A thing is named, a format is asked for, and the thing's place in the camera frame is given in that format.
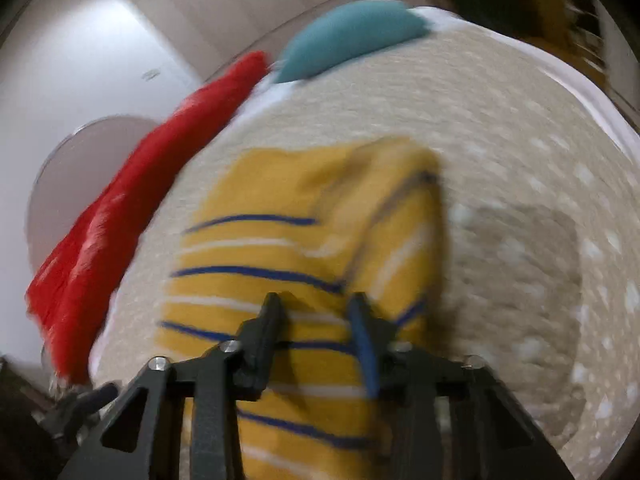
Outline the yellow striped knit sweater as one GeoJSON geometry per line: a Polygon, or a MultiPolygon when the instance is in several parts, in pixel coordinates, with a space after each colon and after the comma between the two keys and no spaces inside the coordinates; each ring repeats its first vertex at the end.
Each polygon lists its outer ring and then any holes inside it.
{"type": "Polygon", "coordinates": [[[442,277],[437,155],[383,138],[303,151],[253,148],[182,234],[156,344],[199,356],[277,294],[288,326],[267,390],[239,406],[251,479],[371,479],[378,413],[350,348],[347,303],[365,294],[423,344],[442,277]]]}

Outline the red blanket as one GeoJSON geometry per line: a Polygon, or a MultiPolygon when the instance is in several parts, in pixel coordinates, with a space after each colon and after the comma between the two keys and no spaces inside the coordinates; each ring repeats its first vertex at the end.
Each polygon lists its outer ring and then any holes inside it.
{"type": "Polygon", "coordinates": [[[64,384],[88,382],[89,356],[112,293],[179,172],[227,127],[269,72],[268,54],[253,51],[188,96],[138,143],[39,267],[26,290],[28,312],[64,384]]]}

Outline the round grey headboard panel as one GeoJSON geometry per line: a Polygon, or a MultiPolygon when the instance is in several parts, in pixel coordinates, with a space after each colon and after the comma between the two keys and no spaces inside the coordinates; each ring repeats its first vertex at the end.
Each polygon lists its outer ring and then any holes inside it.
{"type": "Polygon", "coordinates": [[[103,117],[83,125],[55,147],[29,195],[25,237],[30,270],[39,269],[131,152],[157,126],[151,118],[103,117]]]}

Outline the beige spotted quilt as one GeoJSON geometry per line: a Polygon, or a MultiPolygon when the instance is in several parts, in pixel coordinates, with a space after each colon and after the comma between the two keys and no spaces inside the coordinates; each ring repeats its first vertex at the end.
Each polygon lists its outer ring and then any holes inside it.
{"type": "Polygon", "coordinates": [[[227,133],[142,235],[98,378],[189,359],[156,344],[160,300],[182,234],[242,154],[405,138],[440,163],[442,277],[421,346],[485,360],[576,478],[606,471],[639,415],[639,167],[532,58],[447,30],[302,82],[227,133]]]}

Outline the teal pillow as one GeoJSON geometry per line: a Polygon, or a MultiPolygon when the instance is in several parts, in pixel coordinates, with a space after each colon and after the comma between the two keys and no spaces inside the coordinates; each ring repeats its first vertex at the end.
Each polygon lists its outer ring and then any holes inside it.
{"type": "Polygon", "coordinates": [[[398,0],[358,0],[326,12],[286,45],[278,84],[306,80],[368,54],[423,38],[427,20],[398,0]]]}

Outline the wall light switch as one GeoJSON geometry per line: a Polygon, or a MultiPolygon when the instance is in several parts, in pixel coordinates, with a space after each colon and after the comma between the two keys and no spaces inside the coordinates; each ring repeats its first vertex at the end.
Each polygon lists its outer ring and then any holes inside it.
{"type": "Polygon", "coordinates": [[[148,70],[147,72],[142,74],[142,79],[144,81],[151,81],[158,76],[160,76],[159,70],[148,70]]]}

